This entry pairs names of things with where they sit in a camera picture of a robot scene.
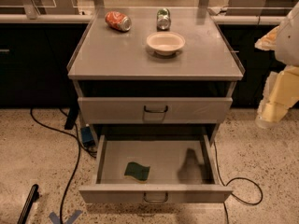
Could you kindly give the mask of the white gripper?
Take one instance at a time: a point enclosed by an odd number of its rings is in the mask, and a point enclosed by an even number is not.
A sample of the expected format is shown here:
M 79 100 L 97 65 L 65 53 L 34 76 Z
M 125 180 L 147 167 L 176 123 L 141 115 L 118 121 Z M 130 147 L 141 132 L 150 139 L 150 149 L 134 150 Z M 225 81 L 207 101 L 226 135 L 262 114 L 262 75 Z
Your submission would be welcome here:
M 279 73 L 271 72 L 263 89 L 255 123 L 267 129 L 277 125 L 299 101 L 299 67 L 295 67 L 299 66 L 299 3 L 279 27 L 259 38 L 254 47 L 274 50 L 276 59 L 287 65 Z

